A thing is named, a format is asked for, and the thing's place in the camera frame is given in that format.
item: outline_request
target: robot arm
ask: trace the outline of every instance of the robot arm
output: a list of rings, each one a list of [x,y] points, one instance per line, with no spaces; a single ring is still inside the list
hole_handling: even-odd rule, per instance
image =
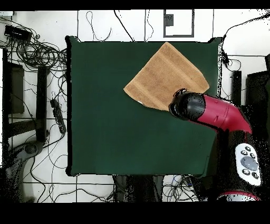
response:
[[[242,130],[252,133],[245,115],[237,107],[208,95],[181,89],[175,93],[169,110],[178,118],[197,122],[216,130],[221,128],[223,131]]]
[[[224,133],[219,139],[216,200],[259,200],[261,173],[252,141],[252,129],[245,115],[233,104],[204,94],[177,91],[169,105],[172,115]]]

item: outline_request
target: gray button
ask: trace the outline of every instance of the gray button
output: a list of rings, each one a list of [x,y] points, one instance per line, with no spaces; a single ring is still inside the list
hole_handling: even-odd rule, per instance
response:
[[[258,169],[258,164],[256,162],[255,159],[249,157],[249,156],[245,156],[241,159],[241,164],[252,171],[256,171]]]

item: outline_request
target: wire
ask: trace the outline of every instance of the wire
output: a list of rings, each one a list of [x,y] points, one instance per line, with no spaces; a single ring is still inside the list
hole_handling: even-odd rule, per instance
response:
[[[37,34],[33,29],[29,29],[14,21],[10,22],[17,24],[17,27],[19,27],[20,29],[31,32],[32,34],[31,40],[29,42],[13,40],[12,38],[10,38],[12,46],[11,53],[13,52],[13,48],[16,48],[16,54],[19,58],[19,60],[15,61],[23,62],[29,70],[31,69],[28,66],[33,68],[38,68],[39,66],[46,66],[51,70],[54,70],[61,65],[65,67],[66,49],[60,51],[55,44],[48,42],[41,43],[37,40]]]
[[[91,22],[90,22],[90,21],[88,20],[88,18],[87,18],[87,14],[88,14],[88,13],[91,13],[91,14],[92,14],[92,16],[91,16]],[[86,13],[85,17],[86,17],[88,23],[89,23],[90,26],[91,26],[91,29],[92,29],[92,32],[93,32],[93,41],[94,41],[94,37],[95,37],[98,41],[101,41],[101,42],[106,41],[106,40],[110,37],[111,32],[112,32],[112,28],[111,28],[111,30],[110,30],[110,33],[108,34],[108,36],[107,36],[104,40],[99,40],[99,39],[97,38],[97,36],[95,35],[94,28],[93,28],[93,25],[92,25],[93,13],[92,13],[91,11],[88,11],[88,12]]]
[[[35,95],[37,95],[37,93],[35,93],[33,89],[26,89],[26,90],[24,90],[24,91],[29,91],[29,90],[31,90]]]
[[[35,119],[33,118],[33,115],[30,113],[30,110],[29,110],[28,106],[26,105],[26,103],[25,103],[22,99],[20,99],[18,96],[14,95],[14,94],[11,94],[11,95],[13,95],[14,97],[16,97],[16,98],[19,99],[20,101],[22,101],[23,104],[26,106],[26,108],[27,108],[27,110],[28,110],[28,113],[29,113],[31,119],[32,119],[33,122],[34,122],[35,129],[36,129],[36,121],[35,121]]]
[[[33,135],[31,135],[30,137],[28,137],[28,138],[25,140],[24,144],[27,142],[27,140],[28,140],[29,138],[33,137],[34,135],[36,135],[36,134],[33,134]]]
[[[60,156],[58,156],[58,158],[55,160],[55,162],[53,163],[53,169],[54,169],[54,167],[56,166],[55,164],[56,164],[56,162],[57,162],[57,160],[59,159],[59,158],[61,158],[62,156],[68,156],[68,155],[65,155],[65,154],[63,154],[63,155],[60,155]]]
[[[54,199],[53,203],[56,202],[56,200],[57,200],[58,197],[60,197],[60,196],[62,196],[62,195],[72,194],[72,193],[74,193],[74,192],[76,192],[76,191],[83,191],[83,192],[85,192],[86,194],[88,194],[88,195],[90,195],[90,196],[96,197],[96,199],[99,199],[100,201],[108,202],[108,201],[106,200],[106,198],[104,198],[104,197],[99,197],[99,196],[97,196],[97,195],[95,195],[95,194],[91,194],[91,193],[87,192],[85,189],[78,188],[77,190],[71,191],[71,192],[69,192],[69,193],[62,193],[62,194],[59,194],[59,195]]]
[[[56,161],[53,163],[53,161],[51,160],[51,157],[50,157],[50,153],[49,153],[49,144],[48,144],[47,147],[48,147],[48,156],[49,156],[49,159],[50,159],[51,163],[53,164],[53,166],[54,166],[54,167],[57,167],[58,169],[65,169],[66,167],[58,167],[58,166],[56,166],[56,165],[55,165],[55,162],[56,162]]]
[[[252,21],[255,21],[255,20],[260,20],[260,19],[268,18],[269,16],[270,16],[270,12],[266,13],[266,14],[263,15],[263,16],[256,17],[256,18],[252,18],[251,20],[247,20],[247,21],[245,21],[245,22],[243,22],[243,23],[234,25],[234,26],[230,27],[230,28],[226,31],[226,33],[224,34],[223,38],[221,39],[221,43],[220,43],[221,48],[220,48],[220,49],[221,49],[221,61],[225,64],[225,67],[226,67],[229,71],[231,71],[231,70],[228,68],[227,64],[228,64],[229,60],[232,60],[232,59],[228,59],[228,55],[225,53],[225,51],[224,51],[224,49],[223,49],[224,40],[225,40],[225,38],[226,38],[227,33],[229,32],[229,30],[232,29],[232,28],[234,28],[234,27],[237,27],[237,26],[240,26],[240,25],[244,25],[244,24],[246,24],[246,23],[249,23],[249,22],[252,22]],[[221,87],[221,79],[222,79],[222,71],[221,71],[221,75],[220,75],[220,77],[219,77],[219,80],[220,80],[220,81],[219,81],[219,83],[218,83],[218,87]]]
[[[172,201],[172,198],[174,198],[174,201],[187,201],[187,200],[191,200],[192,202],[194,201],[193,199],[196,199],[197,197],[194,198],[195,192],[194,190],[187,190],[185,189],[185,186],[191,186],[191,184],[188,184],[187,181],[189,179],[189,176],[187,175],[182,175],[181,176],[181,180],[180,181],[176,181],[175,177],[177,177],[179,175],[175,175],[173,176],[172,182],[170,184],[165,184],[163,186],[163,190],[164,187],[170,187],[168,194],[165,194],[164,191],[162,191],[162,194],[167,198],[167,202]],[[194,195],[189,196],[185,191],[190,191],[192,193],[194,193]],[[188,198],[186,199],[181,199],[180,197],[182,196],[182,194],[185,194]]]
[[[124,27],[123,23],[121,22],[121,20],[120,20],[120,19],[119,19],[119,17],[117,16],[117,14],[116,14],[115,10],[113,10],[113,12],[114,12],[114,14],[115,14],[116,18],[119,20],[119,22],[120,22],[120,23],[121,23],[121,25],[123,26],[123,28],[124,28],[125,32],[128,34],[128,36],[130,37],[130,39],[131,39],[131,40],[134,42],[134,39],[131,37],[131,35],[129,34],[129,32],[127,31],[127,29]]]
[[[53,142],[53,143],[50,143],[49,145],[52,145],[52,144],[54,144],[54,143],[58,143],[63,137],[64,137],[64,135],[62,135],[57,141],[55,141],[55,142]],[[48,157],[48,155],[47,155],[43,160],[41,160],[41,162],[40,162],[37,166],[35,166],[34,169],[36,169],[36,168],[37,168],[37,167],[38,167],[38,166],[39,166],[39,165],[40,165],[47,157]],[[29,174],[30,174],[30,172],[27,173],[27,174],[23,177],[23,179],[25,179]]]
[[[241,89],[241,91],[243,91],[243,90],[246,90],[247,88],[245,88],[245,89]],[[230,95],[227,95],[225,98],[227,98],[227,97],[229,97],[229,96],[231,96],[233,93],[231,93]]]
[[[230,66],[233,65],[233,61],[238,61],[238,62],[240,63],[239,68],[238,68],[237,70],[234,70],[234,71],[239,71],[239,70],[240,70],[242,64],[241,64],[241,62],[240,62],[239,60],[237,60],[237,59],[228,59],[228,60],[232,62],[231,65],[228,65],[228,64],[225,63],[225,67],[226,67],[229,71],[233,72],[232,70],[230,70],[230,69],[228,68],[228,66],[230,67]]]
[[[151,24],[149,23],[149,21],[148,21],[148,17],[149,17],[149,14],[150,14],[150,10],[148,11],[148,16],[147,16],[147,23],[149,24],[149,26],[151,26]],[[151,36],[149,37],[149,38],[147,38],[147,40],[146,41],[148,41],[151,37],[152,37],[152,35],[153,35],[153,33],[154,33],[154,29],[153,29],[153,27],[151,26],[151,28],[152,28],[152,33],[151,33]]]
[[[44,192],[45,192],[45,190],[46,190],[46,185],[45,185],[44,183],[42,183],[40,180],[38,180],[37,178],[34,177],[34,175],[33,175],[33,173],[32,173],[32,171],[33,171],[32,169],[33,169],[34,164],[35,164],[35,156],[34,156],[33,164],[32,164],[32,166],[31,166],[31,168],[30,168],[30,173],[31,173],[32,178],[33,178],[35,181],[39,182],[40,184],[42,184],[42,185],[44,186],[44,190],[43,190],[42,194],[40,195],[40,197],[38,198],[38,200],[37,200],[37,202],[36,202],[36,203],[38,203],[38,202],[40,201],[40,198],[42,197],[42,195],[44,194]]]

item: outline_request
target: brown towel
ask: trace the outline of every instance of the brown towel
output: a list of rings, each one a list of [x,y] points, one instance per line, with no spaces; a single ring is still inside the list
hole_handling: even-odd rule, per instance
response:
[[[124,91],[146,107],[169,110],[174,93],[181,88],[204,93],[209,84],[199,69],[165,42]]]

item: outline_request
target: dark green table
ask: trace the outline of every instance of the dark green table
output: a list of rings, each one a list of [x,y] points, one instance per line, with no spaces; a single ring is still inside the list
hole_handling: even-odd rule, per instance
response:
[[[66,40],[71,53],[68,173],[205,172],[216,135],[212,129],[144,107],[123,91],[164,42]],[[220,41],[171,42],[204,74],[212,96],[217,94]]]

